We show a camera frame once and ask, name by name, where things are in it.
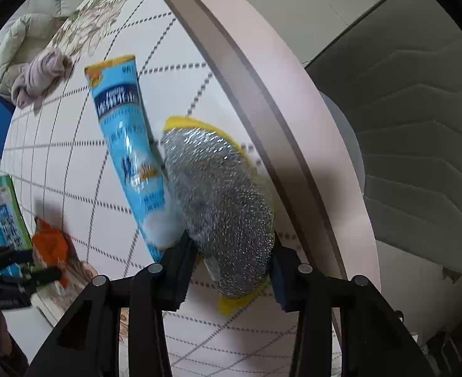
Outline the orange snack packet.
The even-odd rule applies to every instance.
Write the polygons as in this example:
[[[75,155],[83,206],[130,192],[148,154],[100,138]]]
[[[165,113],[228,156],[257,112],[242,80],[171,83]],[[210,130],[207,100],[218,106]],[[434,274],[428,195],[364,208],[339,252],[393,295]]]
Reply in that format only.
[[[61,270],[58,282],[64,289],[75,283],[85,287],[98,275],[90,264],[79,259],[68,235],[39,217],[35,218],[35,224],[36,230],[31,237],[34,258],[42,267],[57,266]]]

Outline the patterned table cloth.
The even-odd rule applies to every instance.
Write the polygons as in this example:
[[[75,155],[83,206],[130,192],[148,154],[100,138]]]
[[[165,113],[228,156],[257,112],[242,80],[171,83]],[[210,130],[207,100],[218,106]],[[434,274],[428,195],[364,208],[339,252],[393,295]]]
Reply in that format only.
[[[17,111],[0,171],[24,218],[60,228],[111,279],[152,262],[112,157],[99,135],[84,68],[133,55],[153,146],[192,180],[231,150],[257,175],[272,231],[327,276],[379,282],[377,247],[360,184],[323,97],[273,28],[246,0],[85,0],[57,46],[71,78],[39,113]]]

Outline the blue toothpaste tube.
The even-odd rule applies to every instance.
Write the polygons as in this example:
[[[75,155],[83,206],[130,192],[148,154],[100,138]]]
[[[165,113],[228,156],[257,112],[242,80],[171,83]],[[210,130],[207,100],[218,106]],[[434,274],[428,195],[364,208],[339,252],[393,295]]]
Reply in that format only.
[[[185,231],[149,128],[134,55],[84,70],[112,163],[147,249],[155,262]]]

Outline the crumpled lilac cloth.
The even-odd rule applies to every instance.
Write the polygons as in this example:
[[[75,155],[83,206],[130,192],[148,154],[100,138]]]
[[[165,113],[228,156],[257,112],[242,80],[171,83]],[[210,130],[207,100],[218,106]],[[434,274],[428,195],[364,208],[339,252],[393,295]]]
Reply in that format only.
[[[48,47],[41,51],[14,79],[11,99],[18,108],[40,106],[46,93],[72,72],[71,58],[59,48]]]

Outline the green blue carton box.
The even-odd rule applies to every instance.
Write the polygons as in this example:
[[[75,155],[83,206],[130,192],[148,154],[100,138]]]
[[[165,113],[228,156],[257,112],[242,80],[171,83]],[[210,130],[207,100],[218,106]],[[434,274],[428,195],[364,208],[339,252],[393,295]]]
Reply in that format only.
[[[31,237],[9,175],[0,175],[0,247],[32,250]]]

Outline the silver yellow scouring sponge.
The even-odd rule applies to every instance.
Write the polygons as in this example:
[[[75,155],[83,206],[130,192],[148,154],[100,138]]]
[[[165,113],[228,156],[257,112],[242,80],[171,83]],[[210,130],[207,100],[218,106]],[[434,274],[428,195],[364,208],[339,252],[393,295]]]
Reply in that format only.
[[[274,247],[274,203],[245,151],[228,134],[169,117],[162,144],[170,192],[229,315],[256,298]]]

